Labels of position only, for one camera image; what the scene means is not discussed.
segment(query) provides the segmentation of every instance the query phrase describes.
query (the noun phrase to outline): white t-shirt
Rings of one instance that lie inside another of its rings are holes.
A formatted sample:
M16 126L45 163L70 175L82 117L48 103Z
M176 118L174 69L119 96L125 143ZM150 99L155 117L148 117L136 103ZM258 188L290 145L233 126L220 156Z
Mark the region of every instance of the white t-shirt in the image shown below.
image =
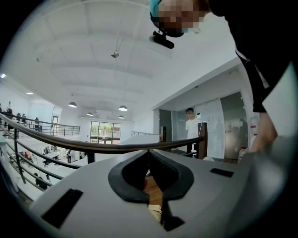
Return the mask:
M188 130L187 139L196 138L199 136L199 130L197 124L201 123L200 119L187 120L185 123L185 129Z

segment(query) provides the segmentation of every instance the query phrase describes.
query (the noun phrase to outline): large glass window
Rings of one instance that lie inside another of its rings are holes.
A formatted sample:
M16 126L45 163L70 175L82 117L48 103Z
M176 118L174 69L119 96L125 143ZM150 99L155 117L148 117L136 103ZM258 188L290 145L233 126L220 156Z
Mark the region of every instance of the large glass window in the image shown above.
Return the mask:
M120 142L121 124L97 122L91 123L91 143L118 144Z

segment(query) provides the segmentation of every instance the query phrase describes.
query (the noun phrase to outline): railing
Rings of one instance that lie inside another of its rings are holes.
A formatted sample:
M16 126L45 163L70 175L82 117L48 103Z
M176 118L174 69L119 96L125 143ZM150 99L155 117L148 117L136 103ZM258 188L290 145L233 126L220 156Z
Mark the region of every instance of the railing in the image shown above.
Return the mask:
M135 131L131 131L131 136L135 136L135 135L158 135L158 134L151 134L151 133L145 133L145 132L135 132Z
M14 116L7 112L0 112L0 114L5 115L9 119L13 119L20 125L23 125L31 130L35 130L44 134L52 136L68 136L68 135L79 135L80 127L79 126L69 126L56 123L49 123L45 121L39 121L35 119L28 119L25 117ZM6 127L7 123L0 119L0 125ZM10 126L8 125L7 131L10 133ZM26 134L21 134L21 131L18 131L17 138L27 137Z
M64 138L54 137L48 134L41 133L40 131L32 130L28 127L23 126L20 123L17 123L4 115L0 114L0 119L6 122L8 126L13 129L14 133L9 133L6 128L3 125L0 125L0 128L7 134L9 138L11 138L14 141L14 146L7 143L8 147L13 151L13 153L7 152L8 158L10 158L9 163L11 166L20 174L23 183L26 183L28 181L33 186L37 187L41 191L43 191L42 188L40 188L38 185L33 183L30 179L28 179L26 176L24 176L23 171L27 172L30 176L34 177L36 180L45 183L47 186L51 186L50 183L44 181L43 179L39 178L38 176L35 176L32 172L30 172L25 166L21 165L21 161L24 161L28 165L36 168L37 170L45 173L48 176L51 176L56 179L62 179L63 177L54 174L42 167L39 167L32 161L30 161L28 158L23 156L18 151L18 145L25 148L26 150L30 151L32 154L35 154L38 157L41 157L42 159L45 159L46 161L53 162L57 165L61 165L64 167L68 167L71 169L78 169L80 166L78 165L72 165L69 163L65 163L53 158L50 158L46 155L43 155L24 143L20 142L18 140L18 134L19 132L24 133L25 135L32 137L34 139L40 140L42 142L45 142L47 144L59 146L65 149L70 149L74 151L81 151L81 152L87 152L88 156L88 164L95 162L95 154L96 153L105 153L105 154L120 154L120 153L128 153L138 150L148 150L148 149L160 149L160 150L170 150L173 148L181 147L181 146L187 146L187 155L192 157L194 154L191 152L192 144L195 145L196 148L196 158L202 159L207 154L207 127L202 126L201 135L204 134L204 136L200 136L193 139L186 139L186 140L179 140L179 141L173 141L173 142L160 142L160 143L153 143L153 144L140 144L140 145L107 145L107 144L93 144L88 142L80 142L80 141L74 141L74 140L68 140Z

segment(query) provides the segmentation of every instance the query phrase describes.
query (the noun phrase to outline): pendant light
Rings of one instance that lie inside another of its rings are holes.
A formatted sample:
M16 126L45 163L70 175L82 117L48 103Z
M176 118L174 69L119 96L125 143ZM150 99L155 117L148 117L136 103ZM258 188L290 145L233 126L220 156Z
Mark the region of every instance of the pendant light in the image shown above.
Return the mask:
M122 105L119 107L119 111L127 111L127 107L125 105Z
M68 105L69 105L70 107L77 107L77 105L76 105L75 102L70 102Z

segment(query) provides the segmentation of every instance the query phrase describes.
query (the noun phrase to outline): wooden floor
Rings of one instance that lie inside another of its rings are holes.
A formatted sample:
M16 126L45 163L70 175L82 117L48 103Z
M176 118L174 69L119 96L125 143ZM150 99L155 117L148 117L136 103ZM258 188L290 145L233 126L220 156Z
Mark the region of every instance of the wooden floor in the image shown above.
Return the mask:
M160 205L160 207L162 207L163 192L157 186L153 176L145 178L145 189L143 191L150 196L149 204Z

